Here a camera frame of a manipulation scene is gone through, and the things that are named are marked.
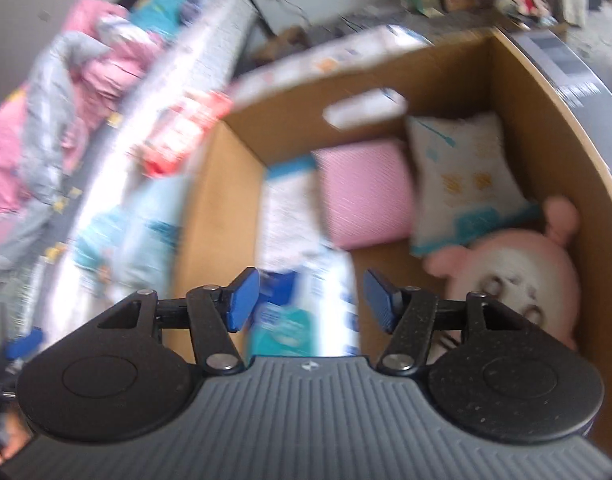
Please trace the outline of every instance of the white package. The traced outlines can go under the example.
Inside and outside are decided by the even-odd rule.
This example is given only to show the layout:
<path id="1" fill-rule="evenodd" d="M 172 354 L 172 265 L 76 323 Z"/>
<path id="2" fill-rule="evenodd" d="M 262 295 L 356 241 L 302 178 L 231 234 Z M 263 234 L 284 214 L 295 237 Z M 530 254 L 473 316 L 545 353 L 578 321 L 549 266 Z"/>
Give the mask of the white package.
<path id="1" fill-rule="evenodd" d="M 315 159 L 296 158 L 269 168 L 260 202 L 257 267 L 297 269 L 321 250 L 324 238 Z"/>
<path id="2" fill-rule="evenodd" d="M 423 36 L 399 25 L 381 25 L 315 46 L 252 70 L 228 88 L 233 109 L 268 95 L 340 72 L 366 70 L 386 59 L 429 46 Z"/>
<path id="3" fill-rule="evenodd" d="M 349 253 L 326 249 L 307 261 L 310 301 L 316 306 L 317 355 L 360 355 L 355 267 Z"/>
<path id="4" fill-rule="evenodd" d="M 410 117 L 407 129 L 420 186 L 415 256 L 466 245 L 539 214 L 506 164 L 494 112 L 456 121 Z"/>

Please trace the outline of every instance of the logo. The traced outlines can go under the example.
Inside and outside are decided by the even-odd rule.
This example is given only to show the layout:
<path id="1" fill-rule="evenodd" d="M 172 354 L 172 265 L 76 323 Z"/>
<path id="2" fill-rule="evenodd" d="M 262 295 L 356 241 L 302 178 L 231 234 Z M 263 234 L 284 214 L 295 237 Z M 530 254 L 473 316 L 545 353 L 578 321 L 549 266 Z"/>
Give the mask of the logo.
<path id="1" fill-rule="evenodd" d="M 313 372 L 319 368 L 319 365 L 314 361 L 308 361 L 301 365 L 301 367 L 307 372 Z"/>

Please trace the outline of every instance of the diaper package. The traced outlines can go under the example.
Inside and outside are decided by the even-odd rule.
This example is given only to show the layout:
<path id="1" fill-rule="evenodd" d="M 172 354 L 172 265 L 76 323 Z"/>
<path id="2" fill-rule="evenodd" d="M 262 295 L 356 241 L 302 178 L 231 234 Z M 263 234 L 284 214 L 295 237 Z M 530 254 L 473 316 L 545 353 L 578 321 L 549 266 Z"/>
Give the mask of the diaper package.
<path id="1" fill-rule="evenodd" d="M 457 121 L 410 117 L 407 127 L 420 194 L 412 254 L 465 245 L 539 216 L 506 164 L 494 112 Z"/>
<path id="2" fill-rule="evenodd" d="M 262 273 L 248 357 L 357 355 L 358 330 L 352 259 L 325 249 L 296 270 Z"/>
<path id="3" fill-rule="evenodd" d="M 260 206 L 257 268 L 297 269 L 322 248 L 319 177 L 311 155 L 268 168 Z"/>

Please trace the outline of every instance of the circular black plate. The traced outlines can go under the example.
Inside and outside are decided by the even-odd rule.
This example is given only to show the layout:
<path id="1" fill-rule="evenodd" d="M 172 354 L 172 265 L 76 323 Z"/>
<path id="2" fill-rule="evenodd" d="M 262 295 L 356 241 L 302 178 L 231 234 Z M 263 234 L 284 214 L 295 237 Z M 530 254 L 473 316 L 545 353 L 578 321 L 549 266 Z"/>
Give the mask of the circular black plate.
<path id="1" fill-rule="evenodd" d="M 165 424 L 187 402 L 188 365 L 152 338 L 121 329 L 73 335 L 19 377 L 20 407 L 39 430 L 81 442 L 124 440 Z"/>
<path id="2" fill-rule="evenodd" d="M 428 386 L 470 433 L 533 444 L 582 431 L 601 406 L 598 372 L 537 330 L 486 331 L 444 354 Z"/>

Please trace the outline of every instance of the stuffed animal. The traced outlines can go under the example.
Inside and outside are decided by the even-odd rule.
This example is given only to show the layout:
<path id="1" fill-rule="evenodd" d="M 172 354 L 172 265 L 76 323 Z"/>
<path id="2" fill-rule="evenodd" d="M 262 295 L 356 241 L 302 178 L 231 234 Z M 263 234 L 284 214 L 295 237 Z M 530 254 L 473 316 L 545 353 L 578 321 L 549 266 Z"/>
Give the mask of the stuffed animal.
<path id="1" fill-rule="evenodd" d="M 550 18 L 550 6 L 546 0 L 514 0 L 517 5 L 517 12 L 524 16 L 531 16 L 536 20 Z"/>
<path id="2" fill-rule="evenodd" d="M 565 247 L 579 229 L 579 213 L 563 196 L 544 202 L 546 232 L 507 229 L 471 248 L 448 246 L 423 263 L 429 274 L 448 278 L 446 298 L 485 292 L 575 349 L 579 279 Z M 433 358 L 438 352 L 431 352 Z"/>

